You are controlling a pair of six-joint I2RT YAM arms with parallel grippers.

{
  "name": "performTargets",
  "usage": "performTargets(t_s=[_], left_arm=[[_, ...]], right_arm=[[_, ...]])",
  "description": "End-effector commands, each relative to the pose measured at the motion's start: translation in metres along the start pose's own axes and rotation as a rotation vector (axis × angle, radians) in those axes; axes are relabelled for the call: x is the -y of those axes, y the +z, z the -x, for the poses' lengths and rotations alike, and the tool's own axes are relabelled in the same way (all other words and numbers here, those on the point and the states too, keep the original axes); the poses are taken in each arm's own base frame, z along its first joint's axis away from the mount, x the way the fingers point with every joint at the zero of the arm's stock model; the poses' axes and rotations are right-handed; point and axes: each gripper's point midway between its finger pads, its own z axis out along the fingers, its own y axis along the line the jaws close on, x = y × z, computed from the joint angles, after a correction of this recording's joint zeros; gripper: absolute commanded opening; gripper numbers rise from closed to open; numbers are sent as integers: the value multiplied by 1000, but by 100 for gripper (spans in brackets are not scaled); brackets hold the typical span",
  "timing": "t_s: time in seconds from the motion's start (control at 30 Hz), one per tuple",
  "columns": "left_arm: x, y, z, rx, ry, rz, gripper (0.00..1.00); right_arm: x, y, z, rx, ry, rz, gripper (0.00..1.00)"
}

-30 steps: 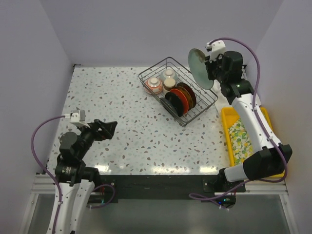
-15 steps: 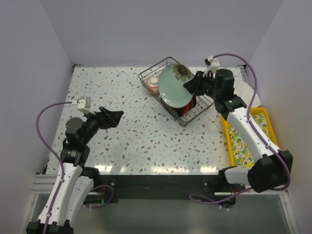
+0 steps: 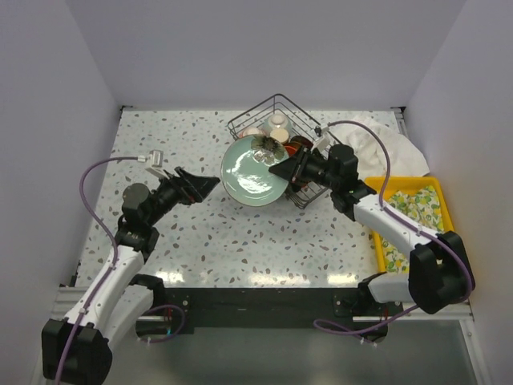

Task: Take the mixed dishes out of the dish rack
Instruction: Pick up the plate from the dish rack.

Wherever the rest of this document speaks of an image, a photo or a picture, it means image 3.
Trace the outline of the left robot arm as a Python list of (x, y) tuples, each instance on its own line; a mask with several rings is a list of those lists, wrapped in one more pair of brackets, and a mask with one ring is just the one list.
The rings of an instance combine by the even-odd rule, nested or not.
[(113, 350), (137, 319), (169, 308), (161, 278), (140, 270), (160, 237), (156, 223), (176, 205), (203, 202), (220, 183), (183, 168), (156, 172), (157, 188), (131, 184), (123, 192), (118, 229), (102, 269), (83, 296), (60, 319), (42, 329), (42, 375), (57, 384), (101, 384)]

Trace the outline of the green floral plate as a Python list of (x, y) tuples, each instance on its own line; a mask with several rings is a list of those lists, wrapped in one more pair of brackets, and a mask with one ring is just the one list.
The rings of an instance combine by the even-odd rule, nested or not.
[(221, 182), (228, 195), (250, 207), (278, 200), (289, 182), (269, 169), (287, 160), (284, 145), (264, 135), (241, 138), (231, 144), (221, 162)]

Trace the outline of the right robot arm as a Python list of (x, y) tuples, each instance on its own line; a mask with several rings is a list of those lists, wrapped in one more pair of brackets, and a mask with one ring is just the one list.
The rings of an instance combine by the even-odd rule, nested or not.
[(360, 180), (353, 149), (336, 144), (327, 158), (308, 149), (270, 167), (291, 184), (314, 182), (330, 190), (334, 208), (391, 243), (409, 259), (407, 274), (375, 274), (359, 284), (359, 310), (374, 315), (387, 302), (412, 302), (428, 314), (466, 301), (475, 288), (462, 238), (454, 231), (438, 233), (388, 205)]

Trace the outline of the yellow patterned plate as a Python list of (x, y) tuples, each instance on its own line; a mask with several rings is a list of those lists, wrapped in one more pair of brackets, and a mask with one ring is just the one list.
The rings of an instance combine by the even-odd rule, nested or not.
[(313, 142), (304, 136), (294, 136), (290, 139), (289, 143), (295, 147), (302, 146), (311, 149)]

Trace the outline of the red floral plate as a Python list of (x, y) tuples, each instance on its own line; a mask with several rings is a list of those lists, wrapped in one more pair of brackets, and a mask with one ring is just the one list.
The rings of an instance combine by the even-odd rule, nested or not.
[(285, 144), (284, 148), (285, 148), (286, 152), (289, 154), (289, 157), (292, 157), (292, 156), (296, 155), (303, 148), (303, 145), (300, 143), (297, 143), (297, 142), (292, 142), (289, 144)]

